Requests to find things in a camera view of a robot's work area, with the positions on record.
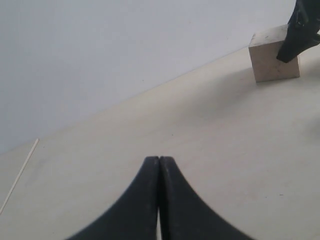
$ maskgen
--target white table surface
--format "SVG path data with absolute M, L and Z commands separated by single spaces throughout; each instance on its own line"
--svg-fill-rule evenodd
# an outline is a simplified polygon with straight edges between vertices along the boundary
M 202 199 L 257 240 L 320 239 L 320 47 L 300 63 L 301 78 L 256 84 L 242 49 L 41 139 L 0 239 L 65 239 L 153 155 L 173 156 Z

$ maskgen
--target white backdrop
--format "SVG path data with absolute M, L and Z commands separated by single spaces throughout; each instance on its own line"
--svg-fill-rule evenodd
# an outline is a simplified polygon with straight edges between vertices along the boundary
M 294 3 L 0 0 L 0 153 L 245 47 Z

